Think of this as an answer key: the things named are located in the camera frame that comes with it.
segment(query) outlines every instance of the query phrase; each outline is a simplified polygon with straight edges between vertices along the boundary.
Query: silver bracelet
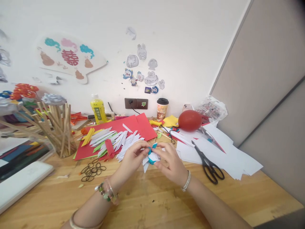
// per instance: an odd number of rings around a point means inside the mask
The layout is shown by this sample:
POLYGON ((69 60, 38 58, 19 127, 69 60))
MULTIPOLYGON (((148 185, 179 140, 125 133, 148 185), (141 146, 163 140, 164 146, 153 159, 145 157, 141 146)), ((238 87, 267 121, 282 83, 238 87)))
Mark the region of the silver bracelet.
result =
POLYGON ((187 178, 187 181, 185 183, 185 185, 183 187, 181 187, 182 191, 185 192, 187 187, 188 187, 188 184, 190 183, 190 180, 191 180, 191 172, 188 170, 188 178, 187 178))
POLYGON ((102 221, 99 225, 97 225, 95 227, 90 227, 90 228, 88 228, 88 227, 84 228, 84 227, 76 226, 75 223, 74 223, 74 220, 73 220, 73 217, 74 217, 76 212, 77 212, 77 210, 71 215, 70 220, 69 220, 70 227, 72 227, 73 229, 99 229, 101 227, 101 225, 103 224, 103 221, 102 221))

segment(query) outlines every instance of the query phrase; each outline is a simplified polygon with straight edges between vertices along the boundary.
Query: red balloon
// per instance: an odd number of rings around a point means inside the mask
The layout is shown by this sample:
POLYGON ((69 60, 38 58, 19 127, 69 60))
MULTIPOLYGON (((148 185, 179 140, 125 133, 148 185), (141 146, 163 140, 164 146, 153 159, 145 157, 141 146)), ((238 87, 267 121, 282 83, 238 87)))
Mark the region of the red balloon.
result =
POLYGON ((179 128, 187 132, 194 132, 202 124, 201 114, 194 110, 186 110, 178 119, 179 128))

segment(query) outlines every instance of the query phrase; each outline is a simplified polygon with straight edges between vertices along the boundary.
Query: blue paper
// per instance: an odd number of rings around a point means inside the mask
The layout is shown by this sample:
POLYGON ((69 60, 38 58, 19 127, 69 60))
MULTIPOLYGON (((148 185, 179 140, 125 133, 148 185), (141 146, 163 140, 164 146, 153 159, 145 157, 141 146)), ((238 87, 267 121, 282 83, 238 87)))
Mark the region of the blue paper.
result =
POLYGON ((2 160, 6 161, 6 162, 10 162, 11 160, 13 160, 14 158, 16 158, 17 156, 19 156, 20 154, 22 154, 24 151, 26 151, 27 149, 29 149, 31 147, 32 147, 32 145, 19 145, 15 151, 13 151, 10 154, 8 154, 7 156, 3 157, 2 160))
MULTIPOLYGON (((153 146, 152 146, 152 148, 155 149, 155 148, 157 147, 157 144, 158 144, 157 142, 154 143, 153 146)), ((148 155, 150 155, 151 152, 152 152, 152 149, 149 147, 148 155)), ((148 157, 148 161, 149 161, 149 163, 152 164, 152 165, 156 162, 156 161, 151 160, 149 157, 148 157)))

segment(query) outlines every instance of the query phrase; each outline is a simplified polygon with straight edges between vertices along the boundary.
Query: person's left hand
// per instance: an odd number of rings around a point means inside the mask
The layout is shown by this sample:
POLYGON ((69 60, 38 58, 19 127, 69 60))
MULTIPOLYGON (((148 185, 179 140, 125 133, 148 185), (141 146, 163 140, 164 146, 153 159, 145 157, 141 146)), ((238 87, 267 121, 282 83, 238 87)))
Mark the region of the person's left hand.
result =
POLYGON ((139 168, 143 159, 149 152, 148 147, 152 146, 146 141, 139 140, 128 148, 121 162, 121 166, 115 172, 115 175, 119 174, 121 182, 126 182, 129 177, 131 177, 131 175, 139 168))

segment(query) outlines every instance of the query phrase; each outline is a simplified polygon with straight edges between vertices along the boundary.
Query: bundle of wooden sticks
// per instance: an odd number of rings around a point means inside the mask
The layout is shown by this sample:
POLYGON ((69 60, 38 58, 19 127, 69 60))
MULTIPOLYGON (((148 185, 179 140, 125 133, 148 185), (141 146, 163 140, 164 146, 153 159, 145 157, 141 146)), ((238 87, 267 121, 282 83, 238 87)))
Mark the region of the bundle of wooden sticks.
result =
POLYGON ((61 107, 51 105, 47 106, 44 102, 38 102, 37 104, 42 116, 31 114, 28 109, 22 107, 23 111, 28 116, 32 117, 34 121, 20 112, 18 112, 18 114, 26 121, 40 129, 43 135, 40 135, 37 132, 32 132, 31 130, 28 130, 28 128, 22 129, 2 120, 0 120, 0 123, 18 130, 19 132, 25 133, 28 136, 35 137, 38 140, 45 141, 47 137, 53 145, 56 153, 61 158, 68 157, 75 153, 77 149, 71 131, 71 105, 66 103, 61 107))

